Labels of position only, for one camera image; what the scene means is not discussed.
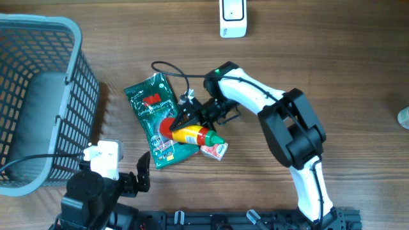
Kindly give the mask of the yellow bottle green cap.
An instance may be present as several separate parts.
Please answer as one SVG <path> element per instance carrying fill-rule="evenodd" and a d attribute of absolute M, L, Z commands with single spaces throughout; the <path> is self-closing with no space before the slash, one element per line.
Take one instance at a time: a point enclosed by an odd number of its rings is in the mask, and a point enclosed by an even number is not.
<path fill-rule="evenodd" d="M 200 125 L 191 125 L 176 131 L 171 131 L 170 126 L 174 118 L 164 118 L 159 126 L 159 132 L 167 139 L 185 144 L 212 147 L 216 144 L 224 144 L 225 140 L 213 130 Z"/>

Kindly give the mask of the green glove package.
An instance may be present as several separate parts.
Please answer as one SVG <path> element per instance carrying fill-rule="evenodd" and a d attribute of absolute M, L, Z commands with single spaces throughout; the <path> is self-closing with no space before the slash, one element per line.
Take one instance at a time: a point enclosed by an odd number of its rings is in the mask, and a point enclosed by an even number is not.
<path fill-rule="evenodd" d="M 172 87 L 165 75 L 156 73 L 146 80 L 124 89 L 139 120 L 157 169 L 186 160 L 199 151 L 199 146 L 178 143 L 160 134 L 160 123 L 179 113 Z"/>

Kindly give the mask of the red small packet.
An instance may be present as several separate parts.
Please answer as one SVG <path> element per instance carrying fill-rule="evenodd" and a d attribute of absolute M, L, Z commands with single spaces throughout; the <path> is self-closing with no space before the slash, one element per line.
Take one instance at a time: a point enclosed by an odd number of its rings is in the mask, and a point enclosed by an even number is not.
<path fill-rule="evenodd" d="M 204 156 L 216 159 L 218 161 L 222 160 L 222 158 L 225 155 L 227 150 L 228 150 L 228 143 L 215 144 L 212 147 L 209 147 L 209 146 L 201 146 L 200 147 L 200 152 Z"/>

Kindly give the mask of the clear jar green lid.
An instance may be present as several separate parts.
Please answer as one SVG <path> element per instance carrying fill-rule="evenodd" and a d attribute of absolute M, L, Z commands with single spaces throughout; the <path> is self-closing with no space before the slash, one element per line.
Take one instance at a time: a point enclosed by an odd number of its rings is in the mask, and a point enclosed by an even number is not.
<path fill-rule="evenodd" d="M 409 129 L 409 107 L 402 109 L 397 115 L 397 122 L 405 129 Z"/>

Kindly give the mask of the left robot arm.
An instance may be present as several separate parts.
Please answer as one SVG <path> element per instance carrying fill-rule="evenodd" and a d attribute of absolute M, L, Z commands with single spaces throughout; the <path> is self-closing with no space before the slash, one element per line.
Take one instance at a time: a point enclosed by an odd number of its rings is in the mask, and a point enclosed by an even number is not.
<path fill-rule="evenodd" d="M 50 226 L 53 230 L 70 229 L 144 229 L 137 224 L 139 210 L 120 204 L 120 197 L 135 198 L 150 189 L 150 159 L 148 151 L 137 162 L 137 174 L 119 173 L 119 179 L 104 178 L 82 161 L 82 171 L 66 184 L 61 200 L 61 213 Z"/>

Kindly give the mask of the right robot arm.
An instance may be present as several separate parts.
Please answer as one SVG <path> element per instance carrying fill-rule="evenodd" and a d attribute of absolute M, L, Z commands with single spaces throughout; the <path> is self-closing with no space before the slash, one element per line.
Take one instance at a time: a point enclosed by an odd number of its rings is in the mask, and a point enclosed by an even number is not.
<path fill-rule="evenodd" d="M 258 117 L 273 156 L 290 169 L 301 214 L 313 229 L 326 228 L 334 208 L 321 164 L 326 134 L 303 92 L 266 86 L 230 61 L 204 75 L 203 86 L 211 99 L 204 104 L 186 100 L 170 129 L 196 124 L 213 128 L 232 108 L 244 106 Z"/>

